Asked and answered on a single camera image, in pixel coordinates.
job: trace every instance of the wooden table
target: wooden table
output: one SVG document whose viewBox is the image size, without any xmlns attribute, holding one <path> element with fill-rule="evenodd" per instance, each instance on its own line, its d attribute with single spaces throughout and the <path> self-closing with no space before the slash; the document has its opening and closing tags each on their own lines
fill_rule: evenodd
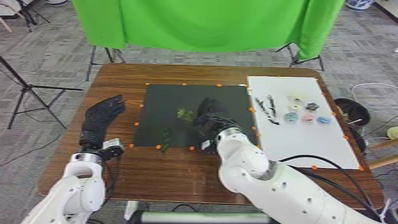
<svg viewBox="0 0 398 224">
<path fill-rule="evenodd" d="M 78 150 L 84 113 L 96 102 L 117 94 L 124 96 L 126 112 L 110 125 L 107 139 L 121 138 L 128 146 L 135 135 L 133 124 L 139 121 L 146 83 L 236 85 L 247 83 L 249 75 L 316 77 L 332 110 L 338 111 L 320 74 L 311 69 L 130 64 L 108 64 L 103 66 L 41 178 L 39 191 L 43 194 L 48 193 L 62 176 L 69 156 Z M 343 118 L 338 117 L 338 120 L 345 133 L 352 136 L 347 125 L 343 124 Z M 380 187 L 352 138 L 350 145 L 361 166 L 364 167 L 364 171 L 350 170 L 350 174 L 364 187 L 375 206 L 382 207 L 384 197 Z M 231 193 L 220 184 L 219 165 L 217 156 L 206 155 L 199 151 L 169 149 L 167 153 L 160 153 L 155 148 L 126 147 L 112 198 L 142 201 L 251 204 L 245 197 Z M 331 178 L 359 195 L 354 184 L 338 170 L 318 169 L 316 174 Z M 343 203 L 354 208 L 359 208 L 361 205 L 355 200 L 329 185 L 320 185 Z"/>
</svg>

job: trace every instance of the white sheet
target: white sheet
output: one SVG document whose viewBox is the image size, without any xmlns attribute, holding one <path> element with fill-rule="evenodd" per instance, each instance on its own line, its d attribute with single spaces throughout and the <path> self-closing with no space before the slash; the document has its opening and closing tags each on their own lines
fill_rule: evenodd
<svg viewBox="0 0 398 224">
<path fill-rule="evenodd" d="M 268 158 L 281 160 L 293 155 L 311 154 L 332 160 L 345 169 L 359 169 L 359 161 L 345 139 L 338 119 L 332 116 L 316 79 L 304 77 L 251 76 L 249 90 L 256 109 L 256 126 L 261 133 L 259 141 Z M 272 95 L 275 101 L 277 121 L 281 125 L 270 123 L 254 101 L 254 97 L 258 97 L 265 101 L 265 107 L 268 108 L 268 95 Z M 316 117 L 329 117 L 332 119 L 331 124 L 320 124 L 316 121 L 307 123 L 302 120 L 297 123 L 284 121 L 283 116 L 290 112 L 291 95 L 302 95 L 306 98 L 302 108 L 306 108 L 306 104 L 311 102 L 320 105 Z M 302 109 L 299 116 L 302 117 L 306 113 L 307 111 Z M 323 161 L 311 158 L 295 159 L 288 164 L 299 167 L 313 167 L 315 165 L 320 168 L 334 168 Z"/>
</svg>

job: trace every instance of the blue object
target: blue object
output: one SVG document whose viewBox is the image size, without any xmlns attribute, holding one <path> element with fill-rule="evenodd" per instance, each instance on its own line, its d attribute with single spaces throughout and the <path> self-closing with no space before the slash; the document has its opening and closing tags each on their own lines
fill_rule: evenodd
<svg viewBox="0 0 398 224">
<path fill-rule="evenodd" d="M 284 114 L 284 120 L 288 122 L 297 122 L 299 121 L 299 114 L 295 112 L 290 112 Z"/>
<path fill-rule="evenodd" d="M 316 121 L 322 123 L 322 124 L 331 124 L 332 123 L 332 119 L 329 117 L 318 117 Z"/>
</svg>

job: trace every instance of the green backdrop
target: green backdrop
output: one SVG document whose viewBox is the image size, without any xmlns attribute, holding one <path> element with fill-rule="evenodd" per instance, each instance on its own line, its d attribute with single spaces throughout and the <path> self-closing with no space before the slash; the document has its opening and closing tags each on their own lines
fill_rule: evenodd
<svg viewBox="0 0 398 224">
<path fill-rule="evenodd" d="M 195 52 L 281 47 L 318 56 L 343 0 L 73 0 L 89 43 Z"/>
</svg>

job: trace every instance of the wire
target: wire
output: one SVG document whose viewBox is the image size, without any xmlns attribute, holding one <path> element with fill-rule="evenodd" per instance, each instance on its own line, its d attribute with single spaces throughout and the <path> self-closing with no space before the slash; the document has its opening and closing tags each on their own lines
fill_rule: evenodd
<svg viewBox="0 0 398 224">
<path fill-rule="evenodd" d="M 103 202 L 103 206 L 108 203 L 110 197 L 114 195 L 114 190 L 116 190 L 116 183 L 117 183 L 117 179 L 119 179 L 119 171 L 121 171 L 121 156 L 117 157 L 117 165 L 116 165 L 116 175 L 112 173 L 112 169 L 108 166 L 108 163 L 105 162 L 105 168 L 107 168 L 107 172 L 108 172 L 108 177 L 110 177 L 110 185 L 107 187 L 107 199 Z"/>
<path fill-rule="evenodd" d="M 398 89 L 398 86 L 386 84 L 386 83 L 378 83 L 378 82 L 370 82 L 370 83 L 359 83 L 352 88 L 350 88 L 350 92 L 352 92 L 352 98 L 357 101 L 357 96 L 355 96 L 355 89 L 361 86 L 368 86 L 368 85 L 380 85 L 380 86 L 387 86 L 389 88 Z"/>
<path fill-rule="evenodd" d="M 375 133 L 380 129 L 382 129 L 382 127 L 391 123 L 391 121 L 394 120 L 398 118 L 398 115 L 384 122 L 384 124 L 361 136 L 361 138 L 364 137 L 364 136 L 368 136 L 371 133 Z"/>
<path fill-rule="evenodd" d="M 304 169 L 300 169 L 295 166 L 290 166 L 306 176 L 313 177 L 315 179 L 318 179 L 320 181 L 323 181 L 332 187 L 336 187 L 339 189 L 339 191 L 343 191 L 347 193 L 347 195 L 357 200 L 357 202 L 361 203 L 364 209 L 368 210 L 368 212 L 377 215 L 378 217 L 378 213 L 375 211 L 375 209 L 370 207 L 370 205 L 364 203 L 364 201 L 359 199 L 359 197 L 352 194 L 352 192 L 347 190 L 347 188 L 334 182 L 331 181 L 325 177 L 322 177 L 320 175 L 309 173 Z"/>
<path fill-rule="evenodd" d="M 398 199 L 389 203 L 389 208 L 393 207 L 393 204 L 398 202 Z"/>
<path fill-rule="evenodd" d="M 393 169 L 393 170 L 389 170 L 389 172 L 387 173 L 384 173 L 384 174 L 378 174 L 377 176 L 375 176 L 375 178 L 377 177 L 382 177 L 382 176 L 387 176 L 393 172 L 396 172 L 398 171 L 398 169 Z"/>
<path fill-rule="evenodd" d="M 339 171 L 343 172 L 345 176 L 348 177 L 348 179 L 350 179 L 350 181 L 352 181 L 352 183 L 354 183 L 354 185 L 355 185 L 355 187 L 357 187 L 357 190 L 359 190 L 359 193 L 361 193 L 361 195 L 362 195 L 364 201 L 366 201 L 368 205 L 373 207 L 373 203 L 371 203 L 370 197 L 368 197 L 368 195 L 366 195 L 366 193 L 364 193 L 364 189 L 362 189 L 362 187 L 359 186 L 357 180 L 354 179 L 352 175 L 348 174 L 348 172 L 347 172 L 347 170 L 341 168 L 341 166 L 339 166 L 329 159 L 325 159 L 323 157 L 315 156 L 315 155 L 297 155 L 297 156 L 291 156 L 291 157 L 288 157 L 286 159 L 283 159 L 281 162 L 286 162 L 286 161 L 290 161 L 290 160 L 293 160 L 293 159 L 299 159 L 299 158 L 313 158 L 313 159 L 318 159 L 318 160 L 322 160 L 323 162 L 327 162 L 327 163 L 339 169 Z"/>
<path fill-rule="evenodd" d="M 0 69 L 0 72 L 4 73 L 5 77 L 11 79 L 11 81 L 16 83 L 18 86 L 21 86 L 21 83 L 14 80 L 14 78 L 9 76 L 7 72 L 4 69 Z"/>
<path fill-rule="evenodd" d="M 188 207 L 192 209 L 192 211 L 197 212 L 197 209 L 188 204 L 179 204 L 171 211 L 176 212 L 179 207 Z"/>
<path fill-rule="evenodd" d="M 105 224 L 105 222 L 100 221 L 98 219 L 89 219 L 87 224 Z"/>
<path fill-rule="evenodd" d="M 23 156 L 27 156 L 32 152 L 39 151 L 41 149 L 44 149 L 52 143 L 59 140 L 60 138 L 60 133 L 55 137 L 55 139 L 37 148 L 37 149 L 32 149 L 30 151 L 27 151 L 20 156 L 16 156 L 5 163 L 0 164 L 0 167 L 4 167 L 9 163 L 12 163 Z"/>
<path fill-rule="evenodd" d="M 389 88 L 394 88 L 398 89 L 398 86 L 391 85 L 391 84 L 386 84 L 386 83 L 378 83 L 378 82 L 370 82 L 370 83 L 359 83 L 352 88 L 350 88 L 350 92 L 352 92 L 352 98 L 354 98 L 354 101 L 359 103 L 359 100 L 357 100 L 357 95 L 355 95 L 355 89 L 361 87 L 361 86 L 370 86 L 370 85 L 380 85 L 380 86 L 386 86 Z M 389 122 L 396 119 L 398 115 L 389 119 L 389 121 L 386 121 L 386 123 L 382 124 L 382 126 L 373 129 L 370 131 L 368 134 L 362 134 L 361 137 L 368 136 L 371 133 L 375 133 L 375 131 L 380 130 L 380 128 L 389 124 Z"/>
</svg>

